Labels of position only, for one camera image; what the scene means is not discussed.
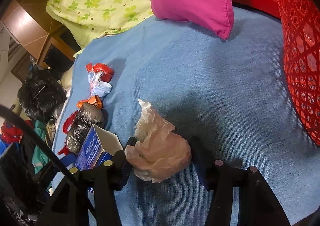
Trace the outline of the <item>blue white cardboard box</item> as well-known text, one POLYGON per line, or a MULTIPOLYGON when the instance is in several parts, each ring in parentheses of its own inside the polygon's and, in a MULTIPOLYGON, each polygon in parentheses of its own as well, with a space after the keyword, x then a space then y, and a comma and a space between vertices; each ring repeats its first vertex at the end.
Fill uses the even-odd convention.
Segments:
POLYGON ((87 189, 93 190, 93 183, 90 182, 93 179, 91 174, 97 167, 103 166, 105 162, 112 162, 112 186, 114 190, 121 191, 124 187, 124 148, 115 134, 97 125, 92 125, 75 162, 75 166, 79 170, 79 183, 87 189))

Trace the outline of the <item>translucent beige plastic bag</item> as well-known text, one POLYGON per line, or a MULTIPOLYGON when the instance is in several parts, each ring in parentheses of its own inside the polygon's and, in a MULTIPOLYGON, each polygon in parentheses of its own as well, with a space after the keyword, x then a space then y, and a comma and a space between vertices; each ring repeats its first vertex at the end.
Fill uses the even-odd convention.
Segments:
POLYGON ((191 148, 150 102, 137 101, 141 107, 141 116, 135 125, 137 142, 125 147, 126 160, 141 180, 161 183, 190 165, 191 148))

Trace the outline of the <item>red plastic mesh basket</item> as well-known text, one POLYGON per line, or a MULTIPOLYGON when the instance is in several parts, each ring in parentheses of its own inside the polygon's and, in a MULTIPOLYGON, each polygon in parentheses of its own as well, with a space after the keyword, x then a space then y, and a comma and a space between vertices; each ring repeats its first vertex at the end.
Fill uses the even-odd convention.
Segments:
POLYGON ((319 8, 313 0, 276 0, 284 39, 284 73, 307 134, 319 144, 319 8))

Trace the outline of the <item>red plastic bag scrap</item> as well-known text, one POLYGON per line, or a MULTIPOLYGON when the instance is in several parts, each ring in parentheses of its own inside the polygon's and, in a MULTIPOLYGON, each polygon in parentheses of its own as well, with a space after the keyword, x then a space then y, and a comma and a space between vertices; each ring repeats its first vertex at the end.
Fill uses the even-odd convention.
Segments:
MULTIPOLYGON (((76 116, 78 115, 78 110, 76 110, 75 112, 73 112, 64 122, 63 124, 63 127, 62 127, 62 131, 64 132, 65 135, 68 134, 70 128, 71 128, 71 125, 74 123, 75 121, 75 118, 76 116)), ((65 156, 67 156, 68 154, 70 154, 70 150, 67 148, 67 145, 66 145, 66 140, 65 140, 65 143, 63 145, 63 148, 58 151, 58 155, 62 155, 64 154, 65 156)))

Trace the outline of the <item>pile of clothes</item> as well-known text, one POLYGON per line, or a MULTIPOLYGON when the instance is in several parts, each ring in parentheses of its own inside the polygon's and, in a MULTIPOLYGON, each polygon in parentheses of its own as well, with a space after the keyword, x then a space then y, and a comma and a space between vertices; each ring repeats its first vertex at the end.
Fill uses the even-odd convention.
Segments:
POLYGON ((21 129, 4 121, 1 126, 1 143, 5 147, 14 148, 5 154, 4 174, 9 184, 21 186, 49 175, 45 169, 49 167, 50 159, 21 129))

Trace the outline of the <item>black plastic bag bundle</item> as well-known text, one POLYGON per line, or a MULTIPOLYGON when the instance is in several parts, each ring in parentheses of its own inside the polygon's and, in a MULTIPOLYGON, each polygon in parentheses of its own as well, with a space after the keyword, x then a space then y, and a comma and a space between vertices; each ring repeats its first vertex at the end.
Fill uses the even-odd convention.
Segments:
POLYGON ((67 149, 78 154, 92 125, 103 128, 105 125, 103 112, 85 102, 78 111, 66 136, 67 149))

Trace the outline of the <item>light blue blanket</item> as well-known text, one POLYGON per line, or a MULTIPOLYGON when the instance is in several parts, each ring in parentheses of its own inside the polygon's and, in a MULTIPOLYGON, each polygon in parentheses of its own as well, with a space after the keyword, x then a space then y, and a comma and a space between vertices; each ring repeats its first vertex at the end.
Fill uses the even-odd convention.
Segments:
POLYGON ((225 41, 194 23, 156 17, 94 39, 75 60, 62 119, 89 96, 86 65, 105 63, 114 70, 106 130, 126 143, 139 100, 148 101, 183 138, 197 136, 230 166, 256 166, 295 224, 319 207, 319 148, 289 101, 280 21, 240 8, 234 16, 225 41))

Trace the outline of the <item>orange plastic scrap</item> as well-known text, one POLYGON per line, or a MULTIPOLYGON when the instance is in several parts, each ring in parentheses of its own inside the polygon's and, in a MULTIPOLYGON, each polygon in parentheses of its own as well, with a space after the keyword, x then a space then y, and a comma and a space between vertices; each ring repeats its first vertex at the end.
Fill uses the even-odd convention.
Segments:
POLYGON ((92 96, 89 99, 78 101, 76 104, 77 108, 81 108, 84 103, 89 103, 92 106, 95 106, 97 109, 101 110, 103 108, 103 103, 99 96, 92 96))

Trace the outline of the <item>large black garbage bag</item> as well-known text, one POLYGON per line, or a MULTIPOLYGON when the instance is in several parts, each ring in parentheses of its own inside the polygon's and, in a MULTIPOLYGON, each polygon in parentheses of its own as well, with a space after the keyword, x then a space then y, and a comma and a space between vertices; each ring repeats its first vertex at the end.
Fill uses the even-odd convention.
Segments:
POLYGON ((46 123, 53 117, 54 110, 64 104, 66 92, 61 86, 60 73, 52 69, 31 70, 22 83, 17 97, 27 117, 46 123))

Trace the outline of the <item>red white knotted bag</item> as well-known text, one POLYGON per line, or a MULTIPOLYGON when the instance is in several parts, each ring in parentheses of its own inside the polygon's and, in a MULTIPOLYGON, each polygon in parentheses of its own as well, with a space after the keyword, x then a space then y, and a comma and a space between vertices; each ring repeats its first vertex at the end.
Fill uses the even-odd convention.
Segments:
POLYGON ((114 75, 114 70, 104 63, 88 63, 88 82, 91 88, 91 96, 105 97, 112 90, 110 81, 114 75))

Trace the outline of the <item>wooden bedside cabinet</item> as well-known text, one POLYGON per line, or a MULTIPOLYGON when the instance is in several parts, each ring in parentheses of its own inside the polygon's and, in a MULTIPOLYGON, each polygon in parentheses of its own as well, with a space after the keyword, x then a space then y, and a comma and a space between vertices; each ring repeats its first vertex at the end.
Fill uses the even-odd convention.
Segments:
POLYGON ((75 61, 75 50, 62 39, 68 29, 47 13, 47 1, 12 0, 1 22, 36 64, 66 71, 75 61))

